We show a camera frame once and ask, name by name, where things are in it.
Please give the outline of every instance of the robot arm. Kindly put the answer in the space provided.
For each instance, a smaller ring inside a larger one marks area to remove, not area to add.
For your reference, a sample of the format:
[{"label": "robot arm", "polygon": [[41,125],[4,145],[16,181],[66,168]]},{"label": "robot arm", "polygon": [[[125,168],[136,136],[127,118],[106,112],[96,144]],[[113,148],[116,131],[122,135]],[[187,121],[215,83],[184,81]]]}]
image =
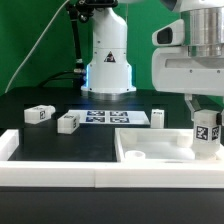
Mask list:
[{"label": "robot arm", "polygon": [[93,16],[93,11],[95,8],[114,8],[117,5],[117,0],[78,0],[76,3],[76,8],[80,13],[80,22],[86,23],[88,22],[89,18]]},{"label": "robot arm", "polygon": [[223,7],[223,0],[160,0],[163,5],[173,12],[186,12],[197,9]]},{"label": "robot arm", "polygon": [[158,91],[185,94],[194,121],[193,149],[198,158],[210,158],[220,147],[221,114],[200,110],[193,94],[224,97],[224,1],[160,1],[181,19],[152,36],[159,47],[152,81]]}]

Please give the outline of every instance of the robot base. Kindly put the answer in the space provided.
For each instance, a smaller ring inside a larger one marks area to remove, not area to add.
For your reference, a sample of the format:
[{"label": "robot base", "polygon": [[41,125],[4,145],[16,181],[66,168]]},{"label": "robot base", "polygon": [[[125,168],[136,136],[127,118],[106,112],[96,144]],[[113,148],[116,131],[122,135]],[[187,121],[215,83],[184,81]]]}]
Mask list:
[{"label": "robot base", "polygon": [[108,101],[118,101],[123,100],[129,97],[134,97],[136,94],[136,88],[131,88],[127,92],[121,93],[100,93],[100,92],[93,92],[88,90],[87,88],[81,89],[81,94],[84,97],[93,98],[96,100],[108,100]]}]

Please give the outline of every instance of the white block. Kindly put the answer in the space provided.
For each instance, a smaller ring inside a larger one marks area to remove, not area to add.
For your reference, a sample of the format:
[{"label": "white block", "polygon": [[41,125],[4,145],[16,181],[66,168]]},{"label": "white block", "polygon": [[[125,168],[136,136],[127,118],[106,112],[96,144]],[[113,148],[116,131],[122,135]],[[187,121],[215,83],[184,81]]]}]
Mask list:
[{"label": "white block", "polygon": [[152,110],[151,128],[164,128],[164,110]]},{"label": "white block", "polygon": [[194,113],[193,150],[198,159],[213,158],[220,150],[221,125],[217,124],[218,111],[200,110]]},{"label": "white block", "polygon": [[18,130],[7,130],[0,137],[0,161],[7,161],[18,146]]},{"label": "white block", "polygon": [[55,113],[53,106],[39,105],[24,110],[25,123],[38,124],[40,122],[51,119],[51,115]]},{"label": "white block", "polygon": [[78,113],[66,113],[58,119],[58,133],[72,134],[79,127],[79,120]]}]

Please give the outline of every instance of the green wall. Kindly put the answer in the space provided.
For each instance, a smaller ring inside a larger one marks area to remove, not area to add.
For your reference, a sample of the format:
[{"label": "green wall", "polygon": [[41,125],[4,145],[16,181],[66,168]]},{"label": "green wall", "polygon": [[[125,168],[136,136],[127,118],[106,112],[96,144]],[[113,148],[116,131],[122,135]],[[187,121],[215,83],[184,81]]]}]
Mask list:
[{"label": "green wall", "polygon": [[[0,1],[0,94],[62,3],[62,0]],[[115,11],[125,18],[126,9],[125,4],[120,4]],[[128,6],[128,61],[133,66],[137,88],[153,88],[151,57],[155,48],[151,35],[176,18],[178,15],[170,13],[159,0]],[[79,29],[82,54],[87,64],[92,57],[91,22],[79,24]],[[73,69],[74,65],[72,30],[67,12],[63,10],[12,87],[35,86],[56,72]]]}]

